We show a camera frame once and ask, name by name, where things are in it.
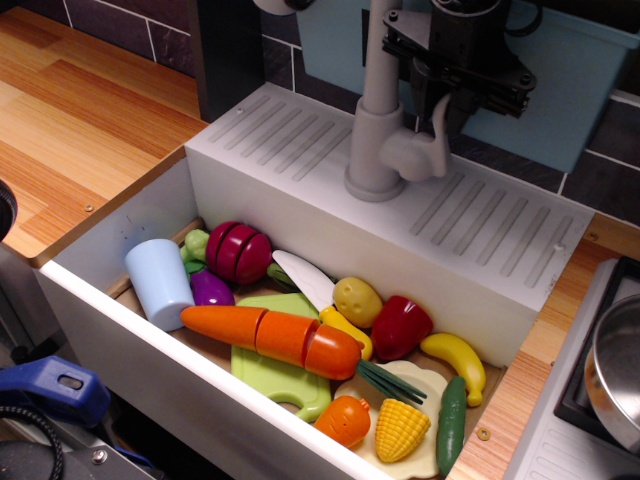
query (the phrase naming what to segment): toy banana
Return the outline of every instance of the toy banana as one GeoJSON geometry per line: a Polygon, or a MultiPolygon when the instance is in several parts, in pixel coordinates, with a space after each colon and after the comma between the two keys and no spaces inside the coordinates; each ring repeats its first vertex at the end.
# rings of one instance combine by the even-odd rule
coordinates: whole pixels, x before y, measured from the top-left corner
{"type": "Polygon", "coordinates": [[[436,333],[422,340],[420,348],[427,355],[449,363],[464,378],[469,392],[468,406],[477,407],[482,403],[487,377],[480,358],[466,341],[451,333],[436,333]]]}

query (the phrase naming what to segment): wooden countertop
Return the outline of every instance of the wooden countertop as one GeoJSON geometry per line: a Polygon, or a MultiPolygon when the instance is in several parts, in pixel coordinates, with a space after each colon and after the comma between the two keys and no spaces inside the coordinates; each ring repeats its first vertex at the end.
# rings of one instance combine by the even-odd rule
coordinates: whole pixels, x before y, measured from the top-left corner
{"type": "MultiPolygon", "coordinates": [[[[26,10],[1,14],[0,178],[20,206],[3,245],[42,265],[205,126],[192,78],[26,10]]],[[[640,259],[640,230],[596,215],[480,418],[490,438],[471,435],[449,478],[503,476],[598,264],[620,255],[640,259]]]]}
{"type": "Polygon", "coordinates": [[[193,78],[21,8],[0,14],[0,179],[18,199],[3,244],[41,266],[206,125],[193,78]]]}

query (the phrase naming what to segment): toy corn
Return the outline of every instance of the toy corn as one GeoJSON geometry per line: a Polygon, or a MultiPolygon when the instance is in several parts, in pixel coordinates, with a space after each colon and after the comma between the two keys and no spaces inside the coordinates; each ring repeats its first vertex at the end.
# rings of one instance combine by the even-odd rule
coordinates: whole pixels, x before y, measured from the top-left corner
{"type": "Polygon", "coordinates": [[[376,453],[385,463],[393,463],[413,452],[431,427],[420,410],[393,398],[382,403],[376,425],[376,453]]]}

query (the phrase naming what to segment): toy knife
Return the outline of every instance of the toy knife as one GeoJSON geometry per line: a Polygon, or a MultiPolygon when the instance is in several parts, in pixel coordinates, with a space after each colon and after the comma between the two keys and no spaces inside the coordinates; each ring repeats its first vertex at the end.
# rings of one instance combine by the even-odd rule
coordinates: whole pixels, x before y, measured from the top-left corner
{"type": "Polygon", "coordinates": [[[320,321],[343,330],[354,337],[360,343],[362,359],[369,360],[373,354],[371,339],[362,330],[352,325],[333,306],[333,289],[335,285],[331,279],[318,267],[292,253],[275,250],[272,253],[272,257],[318,310],[320,321]]]}

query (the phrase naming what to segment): light blue cup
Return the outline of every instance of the light blue cup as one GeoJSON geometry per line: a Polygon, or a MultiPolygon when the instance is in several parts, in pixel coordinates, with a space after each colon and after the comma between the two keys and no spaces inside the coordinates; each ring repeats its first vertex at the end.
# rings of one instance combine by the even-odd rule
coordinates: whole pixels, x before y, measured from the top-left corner
{"type": "Polygon", "coordinates": [[[124,263],[147,319],[165,332],[183,327],[180,312],[195,302],[178,245],[147,240],[132,248],[124,263]]]}

